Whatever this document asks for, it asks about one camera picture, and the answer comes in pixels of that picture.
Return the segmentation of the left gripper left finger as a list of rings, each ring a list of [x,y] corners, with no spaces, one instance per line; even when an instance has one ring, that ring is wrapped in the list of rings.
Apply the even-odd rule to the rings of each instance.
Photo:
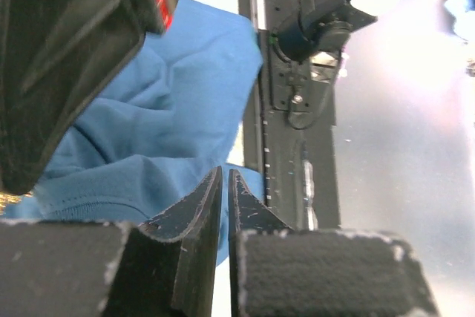
[[[222,171],[147,223],[1,221],[3,316],[209,316]]]

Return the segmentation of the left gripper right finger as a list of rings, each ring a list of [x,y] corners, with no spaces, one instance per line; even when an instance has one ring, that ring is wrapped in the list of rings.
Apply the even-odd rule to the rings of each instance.
[[[295,231],[229,173],[234,316],[437,316],[412,246],[357,229]]]

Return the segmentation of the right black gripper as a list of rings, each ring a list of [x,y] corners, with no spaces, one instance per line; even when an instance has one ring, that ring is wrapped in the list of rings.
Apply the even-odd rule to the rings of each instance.
[[[178,0],[1,0],[1,192],[28,193],[64,133],[165,33]]]

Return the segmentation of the dark blue t-shirt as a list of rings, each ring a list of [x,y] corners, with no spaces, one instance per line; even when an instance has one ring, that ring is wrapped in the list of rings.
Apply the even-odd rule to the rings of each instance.
[[[30,197],[4,217],[143,223],[227,159],[262,58],[245,17],[179,0],[68,129]]]

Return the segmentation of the gold flower brooch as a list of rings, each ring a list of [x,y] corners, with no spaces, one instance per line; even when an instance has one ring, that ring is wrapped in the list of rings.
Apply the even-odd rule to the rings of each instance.
[[[23,195],[10,195],[2,192],[0,194],[0,215],[4,214],[5,209],[9,205],[20,203],[24,198],[32,196],[33,195],[30,192]]]

